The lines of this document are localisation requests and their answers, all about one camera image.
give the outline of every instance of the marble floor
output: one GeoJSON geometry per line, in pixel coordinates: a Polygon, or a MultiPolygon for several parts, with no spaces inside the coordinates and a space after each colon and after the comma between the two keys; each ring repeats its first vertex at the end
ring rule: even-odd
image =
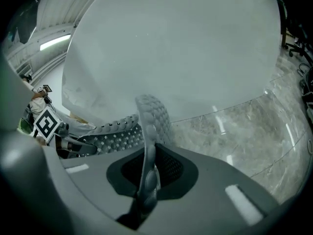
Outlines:
{"type": "Polygon", "coordinates": [[[289,57],[283,48],[279,53],[261,97],[172,127],[176,146],[228,162],[282,203],[297,193],[306,175],[312,132],[296,71],[306,60],[289,57]]]}

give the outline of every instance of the black mesh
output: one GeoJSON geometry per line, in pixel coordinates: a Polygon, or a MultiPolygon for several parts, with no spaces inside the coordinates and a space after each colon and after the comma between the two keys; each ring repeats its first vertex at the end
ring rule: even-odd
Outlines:
{"type": "Polygon", "coordinates": [[[123,164],[121,168],[122,175],[129,180],[133,185],[139,188],[142,172],[144,152],[123,164]]]}
{"type": "Polygon", "coordinates": [[[157,151],[156,167],[160,174],[161,187],[165,187],[181,177],[183,166],[180,161],[164,151],[157,151]]]}

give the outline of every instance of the ceiling light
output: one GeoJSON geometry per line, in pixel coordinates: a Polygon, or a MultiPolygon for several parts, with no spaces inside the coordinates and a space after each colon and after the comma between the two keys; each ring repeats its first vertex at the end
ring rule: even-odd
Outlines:
{"type": "Polygon", "coordinates": [[[51,45],[54,45],[54,44],[59,43],[59,42],[61,42],[61,41],[67,40],[67,39],[69,39],[69,38],[70,38],[70,34],[65,35],[65,36],[63,36],[63,37],[59,37],[59,38],[53,39],[53,40],[51,40],[51,41],[49,41],[49,42],[47,42],[47,43],[44,43],[44,44],[40,45],[40,50],[43,50],[43,49],[45,49],[45,48],[48,48],[48,47],[51,46],[51,45]]]}

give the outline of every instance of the white table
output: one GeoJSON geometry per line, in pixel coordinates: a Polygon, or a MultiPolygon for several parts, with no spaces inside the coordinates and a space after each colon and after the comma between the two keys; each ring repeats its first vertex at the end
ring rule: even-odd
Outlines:
{"type": "Polygon", "coordinates": [[[66,57],[62,104],[102,125],[153,94],[171,121],[260,96],[279,50],[276,0],[96,0],[66,57]]]}

